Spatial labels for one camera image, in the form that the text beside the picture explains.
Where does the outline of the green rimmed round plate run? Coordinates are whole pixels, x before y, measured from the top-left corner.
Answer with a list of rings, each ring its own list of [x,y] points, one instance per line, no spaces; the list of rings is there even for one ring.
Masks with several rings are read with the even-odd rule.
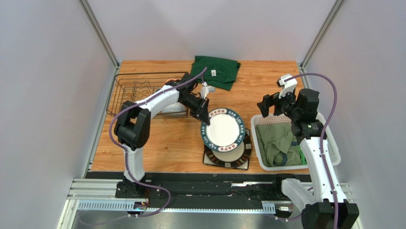
[[[205,146],[221,153],[235,150],[244,141],[245,124],[241,116],[229,108],[209,112],[210,124],[201,124],[201,138]]]

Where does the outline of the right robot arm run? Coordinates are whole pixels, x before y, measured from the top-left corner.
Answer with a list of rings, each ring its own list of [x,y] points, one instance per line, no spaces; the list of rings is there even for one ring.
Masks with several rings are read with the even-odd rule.
[[[330,159],[326,123],[317,119],[319,92],[301,89],[265,95],[257,104],[263,117],[274,107],[274,115],[291,120],[292,133],[298,140],[310,171],[313,191],[300,180],[286,178],[281,191],[301,212],[304,229],[350,229],[359,217],[356,203],[350,203],[343,192]]]

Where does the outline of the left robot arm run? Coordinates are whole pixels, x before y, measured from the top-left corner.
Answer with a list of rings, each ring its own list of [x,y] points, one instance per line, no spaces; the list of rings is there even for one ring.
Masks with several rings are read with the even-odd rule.
[[[164,108],[180,103],[189,108],[190,115],[203,124],[210,124],[208,115],[209,87],[202,81],[203,89],[199,96],[193,91],[204,73],[196,76],[185,73],[180,80],[169,80],[165,85],[145,99],[135,103],[126,101],[121,111],[113,118],[109,126],[111,141],[124,153],[124,178],[117,186],[120,191],[136,198],[145,193],[146,188],[155,188],[142,183],[145,176],[143,168],[143,149],[149,136],[152,119]]]

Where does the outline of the white ribbed bowl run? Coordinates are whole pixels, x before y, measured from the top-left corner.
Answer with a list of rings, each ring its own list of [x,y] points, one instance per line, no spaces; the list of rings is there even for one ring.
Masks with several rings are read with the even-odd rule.
[[[186,107],[181,103],[174,103],[164,108],[162,114],[182,113],[186,111]]]

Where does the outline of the olive green shirt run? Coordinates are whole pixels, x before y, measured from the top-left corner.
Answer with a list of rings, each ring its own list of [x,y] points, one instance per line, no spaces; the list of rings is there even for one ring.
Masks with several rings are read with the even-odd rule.
[[[301,165],[298,142],[290,123],[256,125],[255,132],[265,167]]]

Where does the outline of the dark green folded shirt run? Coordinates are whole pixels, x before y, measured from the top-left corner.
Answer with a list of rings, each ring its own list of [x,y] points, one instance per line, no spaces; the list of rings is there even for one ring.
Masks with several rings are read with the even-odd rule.
[[[230,91],[240,67],[241,63],[235,60],[197,55],[190,74],[196,76],[207,68],[203,74],[204,81],[210,86]]]

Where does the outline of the bright green cloth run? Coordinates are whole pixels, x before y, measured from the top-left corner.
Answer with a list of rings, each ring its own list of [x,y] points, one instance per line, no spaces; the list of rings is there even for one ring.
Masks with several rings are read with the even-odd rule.
[[[301,159],[301,164],[302,165],[307,165],[307,161],[305,158],[305,155],[303,153],[303,151],[301,149],[298,149],[299,155],[300,155],[300,159]]]

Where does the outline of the white laundry basket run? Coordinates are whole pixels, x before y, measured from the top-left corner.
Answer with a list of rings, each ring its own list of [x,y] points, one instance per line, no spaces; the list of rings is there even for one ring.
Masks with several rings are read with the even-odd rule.
[[[285,115],[251,119],[253,143],[260,166],[265,171],[307,169],[303,148],[291,131],[291,120]]]

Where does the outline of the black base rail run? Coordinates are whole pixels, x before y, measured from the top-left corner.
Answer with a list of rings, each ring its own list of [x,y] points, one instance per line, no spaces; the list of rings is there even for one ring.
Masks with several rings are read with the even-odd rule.
[[[89,172],[86,179],[106,179],[113,182],[113,196],[119,199],[144,198],[150,208],[207,210],[264,210],[266,204],[291,205],[282,194],[284,178],[310,182],[304,174],[219,174],[219,173],[158,173],[148,172],[137,185],[122,172]]]

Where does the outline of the right aluminium frame post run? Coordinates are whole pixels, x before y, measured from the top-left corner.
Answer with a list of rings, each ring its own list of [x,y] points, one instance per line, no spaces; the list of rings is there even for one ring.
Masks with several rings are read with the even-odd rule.
[[[331,7],[328,15],[326,16],[322,26],[320,27],[316,37],[314,38],[312,44],[310,45],[307,53],[304,56],[303,61],[300,64],[300,69],[305,70],[310,64],[314,54],[316,53],[319,45],[323,41],[324,37],[328,33],[330,27],[334,23],[336,17],[338,16],[340,10],[345,4],[346,0],[335,0],[333,6]]]

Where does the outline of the aluminium frame post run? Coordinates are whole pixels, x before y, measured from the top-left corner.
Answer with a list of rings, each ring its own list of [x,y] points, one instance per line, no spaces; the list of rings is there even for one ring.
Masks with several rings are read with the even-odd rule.
[[[98,20],[97,17],[89,3],[88,0],[78,0],[79,4],[81,5],[89,23],[91,24],[93,30],[96,33],[96,36],[98,37],[104,51],[106,52],[109,60],[111,61],[112,65],[114,66],[115,69],[118,69],[120,67],[120,62],[118,61],[111,45],[108,42],[107,37],[105,36]]]
[[[326,16],[322,26],[320,27],[316,37],[314,38],[312,44],[310,45],[307,53],[304,56],[303,61],[300,64],[300,69],[305,70],[310,64],[314,54],[316,53],[319,45],[323,41],[324,37],[328,33],[330,27],[334,23],[336,17],[338,16],[340,10],[345,4],[346,0],[335,0],[333,6],[331,7],[328,15]]]

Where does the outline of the left aluminium frame post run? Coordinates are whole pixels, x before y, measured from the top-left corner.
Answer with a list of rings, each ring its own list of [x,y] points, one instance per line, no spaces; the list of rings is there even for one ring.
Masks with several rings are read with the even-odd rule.
[[[105,36],[98,20],[97,17],[89,3],[88,0],[78,0],[79,4],[81,5],[89,23],[91,24],[93,30],[96,33],[96,36],[98,37],[104,51],[106,52],[109,60],[111,61],[112,65],[114,66],[115,69],[118,69],[120,67],[120,62],[118,61],[111,45],[108,42],[107,37]]]

